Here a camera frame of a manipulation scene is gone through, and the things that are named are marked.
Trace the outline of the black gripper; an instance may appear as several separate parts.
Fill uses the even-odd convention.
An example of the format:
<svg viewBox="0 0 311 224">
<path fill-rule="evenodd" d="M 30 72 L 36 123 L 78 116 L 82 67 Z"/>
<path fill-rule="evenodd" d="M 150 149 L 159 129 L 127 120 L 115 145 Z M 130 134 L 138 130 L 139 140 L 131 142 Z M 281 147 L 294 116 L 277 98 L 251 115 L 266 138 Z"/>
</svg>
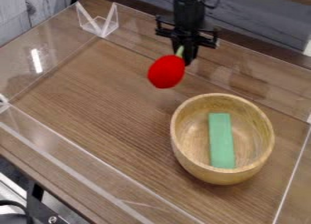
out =
<svg viewBox="0 0 311 224">
<path fill-rule="evenodd" d="M 172 0 L 172 15 L 155 17 L 155 34 L 171 40 L 175 56 L 190 66 L 198 47 L 218 46 L 218 30 L 206 23 L 204 0 Z"/>
</svg>

